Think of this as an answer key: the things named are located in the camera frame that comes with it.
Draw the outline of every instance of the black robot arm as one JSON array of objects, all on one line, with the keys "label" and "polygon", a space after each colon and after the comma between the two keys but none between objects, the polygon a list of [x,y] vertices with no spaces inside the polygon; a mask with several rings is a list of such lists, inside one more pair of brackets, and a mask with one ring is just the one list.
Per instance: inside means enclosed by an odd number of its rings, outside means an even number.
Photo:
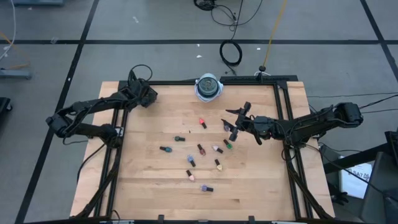
[{"label": "black robot arm", "polygon": [[110,124],[101,126],[85,124],[82,123],[83,119],[88,114],[109,109],[131,111],[138,105],[146,108],[156,98],[157,92],[149,86],[148,82],[141,78],[137,79],[131,71],[128,84],[118,92],[106,98],[76,102],[57,111],[46,119],[46,123],[60,138],[69,138],[74,134],[99,137],[108,147],[118,147],[121,142],[115,128]]},{"label": "black robot arm", "polygon": [[251,104],[246,102],[243,108],[238,110],[227,110],[229,113],[237,114],[236,127],[228,123],[232,134],[229,140],[235,141],[238,131],[246,131],[254,135],[258,144],[262,144],[261,139],[267,140],[274,138],[283,140],[288,145],[294,147],[303,146],[310,137],[324,135],[326,131],[336,127],[355,128],[363,122],[363,117],[358,105],[354,103],[339,103],[323,108],[313,114],[308,114],[293,120],[273,119],[266,116],[253,115],[247,117],[246,114],[251,108]]}]

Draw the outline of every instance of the gray floor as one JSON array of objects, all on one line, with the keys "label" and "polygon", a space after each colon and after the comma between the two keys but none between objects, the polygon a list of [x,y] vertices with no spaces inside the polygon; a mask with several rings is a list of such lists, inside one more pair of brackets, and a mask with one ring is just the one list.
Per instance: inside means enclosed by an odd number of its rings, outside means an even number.
[{"label": "gray floor", "polygon": [[[17,8],[17,39],[78,40],[93,0],[68,0],[63,7]],[[238,11],[240,1],[219,0]],[[385,39],[398,39],[395,0],[367,0]],[[242,17],[247,20],[259,0],[245,1]],[[281,0],[264,0],[258,15],[238,27],[235,39],[268,39]],[[222,12],[215,17],[223,20]],[[0,31],[12,36],[12,9],[0,0]],[[209,12],[186,0],[100,0],[87,39],[164,40],[228,39],[228,27],[215,24]],[[276,39],[376,40],[359,0],[288,0]],[[10,97],[14,110],[0,132],[0,217],[13,223],[48,130],[44,120],[56,107],[76,45],[18,45],[27,52],[31,80],[0,80],[0,96]],[[103,81],[125,80],[129,69],[145,63],[154,71],[153,80],[183,80],[211,72],[217,77],[228,71],[218,54],[218,44],[85,45],[65,105],[96,98]],[[243,60],[238,75],[253,75],[264,60],[267,45],[241,44]],[[398,45],[389,45],[398,57]],[[235,49],[226,47],[229,60]],[[0,67],[20,63],[15,50]],[[272,46],[267,71],[273,75],[297,75],[307,95],[328,96],[397,91],[398,82],[380,45],[283,45]],[[359,105],[384,96],[317,99],[316,109],[341,101]],[[371,110],[397,108],[398,100],[380,103]],[[397,111],[365,114],[356,129],[335,129],[322,141],[336,149],[364,150],[385,142],[384,131],[396,130]],[[54,138],[45,161],[26,222],[67,218],[75,193],[75,179],[85,144],[63,146]]]}]

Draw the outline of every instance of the white cable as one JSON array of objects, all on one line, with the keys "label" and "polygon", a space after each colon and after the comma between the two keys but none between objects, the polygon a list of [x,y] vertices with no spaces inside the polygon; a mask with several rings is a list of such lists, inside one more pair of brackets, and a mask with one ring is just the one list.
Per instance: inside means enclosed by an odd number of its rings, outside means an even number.
[{"label": "white cable", "polygon": [[259,73],[265,74],[265,75],[268,75],[268,76],[271,76],[270,74],[268,74],[268,73],[266,73],[266,72],[255,72],[255,73],[254,73],[254,76],[257,76]]},{"label": "white cable", "polygon": [[10,0],[11,4],[12,4],[12,14],[13,14],[13,18],[14,18],[14,36],[12,37],[12,42],[10,44],[10,46],[6,49],[6,51],[4,51],[4,53],[0,56],[0,60],[7,54],[7,52],[10,50],[10,48],[12,47],[12,45],[14,44],[15,41],[15,37],[17,34],[17,22],[16,22],[16,17],[15,17],[15,6],[14,6],[14,1]]}]

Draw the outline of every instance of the wooden tabletop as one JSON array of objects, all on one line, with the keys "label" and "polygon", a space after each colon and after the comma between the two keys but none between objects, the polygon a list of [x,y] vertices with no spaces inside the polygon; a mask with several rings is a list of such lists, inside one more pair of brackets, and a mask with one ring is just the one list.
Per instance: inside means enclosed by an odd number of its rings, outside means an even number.
[{"label": "wooden tabletop", "polygon": [[[117,92],[118,84],[103,82],[99,96]],[[303,83],[288,82],[288,86],[293,115],[309,114]],[[193,86],[152,87],[159,93],[157,101],[148,108],[133,109],[124,132],[113,206],[122,219],[156,220],[160,214],[166,220],[247,220],[249,215],[256,220],[295,219],[286,164],[281,158],[282,141],[270,139],[259,146],[252,135],[239,133],[232,150],[223,143],[230,133],[224,131],[220,119],[234,123],[237,118],[225,109],[236,110],[249,101],[249,114],[277,118],[272,86],[225,86],[222,95],[210,103],[202,103]],[[280,97],[287,118],[282,91]],[[112,110],[96,113],[93,124],[110,123],[112,115]],[[207,129],[199,124],[199,118],[205,120]],[[185,137],[186,141],[175,142],[174,136]],[[206,150],[205,156],[200,155],[197,144]],[[313,139],[309,144],[317,147]],[[99,139],[90,140],[85,158],[100,145]],[[224,153],[212,150],[213,145]],[[159,146],[171,147],[173,152],[161,151]],[[301,152],[308,189],[334,216],[319,152],[309,147]],[[188,154],[196,167],[187,161]],[[80,212],[98,189],[104,155],[102,150],[82,169],[71,215]],[[222,171],[216,168],[215,159],[223,166]],[[187,169],[195,176],[194,182],[188,179]],[[214,192],[202,192],[202,184],[213,187]],[[305,217],[298,187],[297,192]],[[102,215],[107,201],[108,191]]]}]

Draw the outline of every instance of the metal frame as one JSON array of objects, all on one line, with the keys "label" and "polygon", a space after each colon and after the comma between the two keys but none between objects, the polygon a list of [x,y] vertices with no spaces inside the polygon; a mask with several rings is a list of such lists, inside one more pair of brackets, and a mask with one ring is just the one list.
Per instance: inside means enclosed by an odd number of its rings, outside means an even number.
[{"label": "metal frame", "polygon": [[30,80],[32,78],[32,75],[30,71],[25,71],[25,70],[0,69],[0,78],[24,78]]},{"label": "metal frame", "polygon": [[[283,90],[284,93],[284,99],[285,99],[285,104],[286,104],[286,109],[287,109],[287,114],[288,114],[288,119],[293,119],[293,112],[292,112],[292,107],[290,104],[290,97],[289,97],[289,91],[287,89],[287,82],[296,82],[297,76],[295,75],[287,75],[287,76],[273,76],[273,77],[262,77],[262,78],[256,78],[256,77],[221,77],[220,82],[223,83],[224,85],[268,85],[268,86],[273,86],[274,87],[274,93],[275,93],[275,102],[277,106],[277,113],[279,119],[283,119],[283,110],[282,110],[282,103],[280,101],[280,95],[279,95],[279,88]],[[127,81],[120,81],[119,82],[119,89],[123,87],[126,84]],[[151,81],[149,82],[149,85],[154,86],[154,85],[194,85],[195,84],[195,79],[192,80],[183,80],[183,81]],[[118,117],[118,112],[115,110],[113,113],[113,118],[112,118],[112,125],[116,123]],[[122,120],[122,127],[126,127],[127,123],[127,113],[124,113],[123,115],[123,120]],[[121,148],[123,146],[117,148],[117,152],[121,153]],[[296,155],[296,162],[297,162],[297,170],[298,173],[300,174],[301,179],[306,183],[305,180],[305,171],[303,168],[303,162],[302,162],[302,157],[300,154],[299,150],[296,150],[295,153]],[[106,156],[104,160],[104,167],[103,171],[101,174],[101,182],[103,183],[103,180],[106,176],[106,173],[108,172],[108,165],[110,163],[110,154],[111,154],[111,149],[107,149],[106,151]],[[290,156],[290,151],[285,150],[285,158],[287,160],[291,159]],[[111,183],[111,189],[109,191],[109,198],[108,198],[108,206],[106,209],[106,216],[111,216],[112,214],[112,209],[113,209],[113,202],[114,202],[114,195],[116,193],[116,182],[117,182],[118,176],[116,175],[114,180]],[[290,193],[292,195],[292,203],[293,203],[293,208],[294,208],[294,213],[295,213],[295,219],[298,220],[301,218],[300,214],[300,205],[299,205],[299,198],[297,197],[297,190],[295,186],[294,180],[289,176],[289,185],[290,185]],[[308,200],[304,197],[304,202],[305,202],[305,209],[307,213],[307,218],[313,218],[312,215],[312,209],[311,206],[308,202]],[[95,213],[94,216],[100,215],[100,209],[101,209],[101,204],[103,203],[102,197],[100,198],[99,202],[96,205],[95,208]],[[135,220],[135,223],[153,223],[155,220]],[[197,223],[197,220],[195,221],[188,221],[184,220],[181,221],[182,223]],[[239,222],[239,221],[233,221],[233,223],[245,223],[245,222]]]},{"label": "metal frame", "polygon": [[[287,88],[287,82],[296,82],[297,76],[295,75],[289,75],[289,76],[273,76],[273,77],[221,77],[220,82],[222,82],[224,85],[267,85],[267,86],[273,86],[274,88],[274,94],[275,94],[275,103],[277,107],[277,114],[279,119],[283,119],[283,110],[282,110],[282,103],[280,100],[280,94],[279,94],[279,88],[282,89],[283,94],[284,94],[284,100],[286,104],[286,110],[287,110],[287,116],[288,119],[293,119],[293,112],[292,112],[292,107],[290,104],[290,97],[289,97],[289,91]],[[120,81],[118,89],[124,87],[127,84],[127,81]],[[192,80],[183,80],[183,81],[152,81],[149,82],[151,86],[154,85],[194,85],[195,84],[195,79]],[[113,112],[113,117],[112,117],[112,123],[111,125],[113,127],[117,127],[116,123],[118,121],[118,110],[114,110]],[[128,112],[126,110],[123,111],[123,118],[121,121],[121,128],[126,128],[127,125],[127,116]],[[116,156],[115,156],[115,161],[114,163],[120,163],[121,160],[121,153],[123,149],[123,140],[124,140],[124,135],[121,136],[122,138],[122,144],[117,147],[116,149],[111,149],[107,148],[106,149],[106,155],[104,158],[104,164],[103,164],[103,170],[101,173],[101,178],[100,178],[100,183],[104,183],[105,179],[107,178],[108,172],[109,172],[109,164],[111,162],[111,153],[112,150],[116,150]],[[290,148],[284,144],[284,149],[286,149],[285,152],[285,158],[286,158],[286,166],[288,169],[289,163],[291,163],[291,155],[290,155]],[[296,153],[296,162],[297,162],[297,170],[300,175],[301,180],[305,185],[307,185],[306,180],[305,180],[305,171],[303,168],[303,162],[302,162],[302,157],[300,154],[300,150],[294,150]],[[41,224],[55,224],[55,223],[99,223],[99,220],[101,221],[108,221],[111,220],[111,215],[113,212],[113,203],[114,203],[114,198],[115,198],[115,193],[116,193],[116,184],[117,184],[117,179],[118,179],[118,171],[116,172],[116,175],[113,177],[111,183],[110,183],[110,188],[109,188],[109,197],[107,201],[107,207],[106,207],[106,215],[105,216],[100,216],[100,210],[101,206],[103,203],[103,197],[101,196],[95,205],[94,208],[94,213],[93,217],[75,217],[71,218],[68,220],[54,220],[54,221],[45,221],[45,222],[37,222]],[[306,209],[306,214],[307,217],[301,217],[300,213],[300,205],[299,205],[299,198],[297,197],[297,189],[296,189],[296,183],[294,182],[293,178],[289,175],[289,185],[290,185],[290,193],[292,196],[292,204],[294,208],[294,215],[295,215],[295,220],[292,222],[307,222],[307,223],[329,223],[331,220],[319,220],[319,219],[313,219],[313,214],[312,214],[312,207],[308,200],[303,197],[304,203],[305,203],[305,209]],[[240,224],[240,223],[249,223],[249,224],[255,224],[255,223],[273,223],[272,221],[255,221],[254,216],[248,216],[248,221],[211,221],[211,220],[164,220],[165,217],[163,214],[159,214],[158,220],[122,220],[120,221],[121,223],[125,223],[128,221],[133,221],[133,223],[142,223],[142,224],[150,224],[150,223],[219,223],[219,224],[227,224],[227,223],[235,223],[235,224]]]}]

